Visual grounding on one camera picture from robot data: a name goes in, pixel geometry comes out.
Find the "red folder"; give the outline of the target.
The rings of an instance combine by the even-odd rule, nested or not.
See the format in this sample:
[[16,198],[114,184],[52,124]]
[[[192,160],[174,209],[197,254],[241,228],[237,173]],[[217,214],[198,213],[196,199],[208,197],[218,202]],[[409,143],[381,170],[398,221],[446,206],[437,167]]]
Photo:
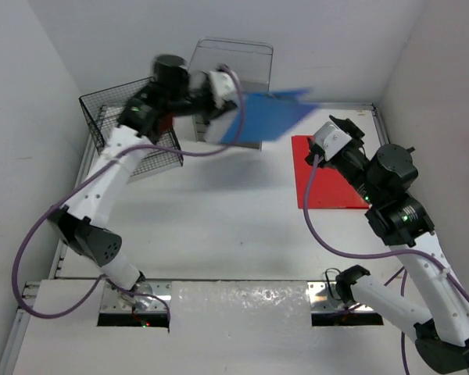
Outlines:
[[[308,136],[292,136],[292,156],[295,174],[297,205],[303,208],[304,194],[312,166],[305,158],[309,154]],[[308,199],[309,209],[367,209],[368,204],[355,192],[339,172],[318,168]]]

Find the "black wire mesh shelf rack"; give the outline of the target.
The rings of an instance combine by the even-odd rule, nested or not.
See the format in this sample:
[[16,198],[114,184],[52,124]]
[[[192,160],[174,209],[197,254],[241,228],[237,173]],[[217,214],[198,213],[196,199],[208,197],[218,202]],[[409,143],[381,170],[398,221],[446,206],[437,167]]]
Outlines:
[[[150,79],[146,77],[79,97],[81,110],[94,145],[91,164],[95,164],[98,155],[105,148],[128,99],[141,90],[149,81]],[[134,170],[130,181],[134,182],[175,167],[181,167],[183,163],[184,158],[181,155],[150,150]]]

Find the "clear plastic drawer organizer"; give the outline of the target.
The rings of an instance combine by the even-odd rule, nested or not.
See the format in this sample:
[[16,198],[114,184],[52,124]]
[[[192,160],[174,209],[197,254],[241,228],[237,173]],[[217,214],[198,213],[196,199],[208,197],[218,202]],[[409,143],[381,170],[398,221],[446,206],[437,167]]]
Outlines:
[[204,72],[224,64],[238,75],[245,92],[268,91],[273,54],[273,46],[267,43],[205,37],[197,43],[188,64],[192,84],[199,84]]

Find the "blue folder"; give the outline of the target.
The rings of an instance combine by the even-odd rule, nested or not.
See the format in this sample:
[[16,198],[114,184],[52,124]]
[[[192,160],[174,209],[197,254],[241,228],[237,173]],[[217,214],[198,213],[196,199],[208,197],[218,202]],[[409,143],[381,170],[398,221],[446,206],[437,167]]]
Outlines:
[[307,98],[308,88],[245,94],[245,119],[239,109],[213,120],[204,141],[259,148],[265,141],[276,141],[301,120],[321,107]]

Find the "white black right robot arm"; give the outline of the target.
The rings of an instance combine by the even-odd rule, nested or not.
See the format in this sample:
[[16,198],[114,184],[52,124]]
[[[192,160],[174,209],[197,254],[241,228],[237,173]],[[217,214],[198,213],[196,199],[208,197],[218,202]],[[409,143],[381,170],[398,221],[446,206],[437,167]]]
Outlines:
[[336,170],[367,203],[367,222],[386,247],[382,257],[402,263],[423,302],[390,292],[359,265],[336,276],[335,292],[346,308],[366,305],[397,327],[436,373],[469,373],[469,294],[431,217],[410,193],[418,175],[412,150],[388,143],[368,157],[363,136],[351,120],[331,117],[308,138],[306,162],[313,170]]

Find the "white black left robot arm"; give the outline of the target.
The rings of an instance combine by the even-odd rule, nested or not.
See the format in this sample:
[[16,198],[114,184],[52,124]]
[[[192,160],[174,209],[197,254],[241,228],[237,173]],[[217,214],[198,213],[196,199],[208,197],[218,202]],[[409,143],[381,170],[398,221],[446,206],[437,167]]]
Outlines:
[[221,72],[209,72],[193,89],[181,57],[155,57],[151,79],[122,108],[80,190],[48,217],[63,242],[126,291],[140,282],[141,272],[123,254],[121,237],[106,227],[118,195],[148,147],[159,141],[166,123],[175,116],[210,115],[220,108],[219,90],[225,80]]

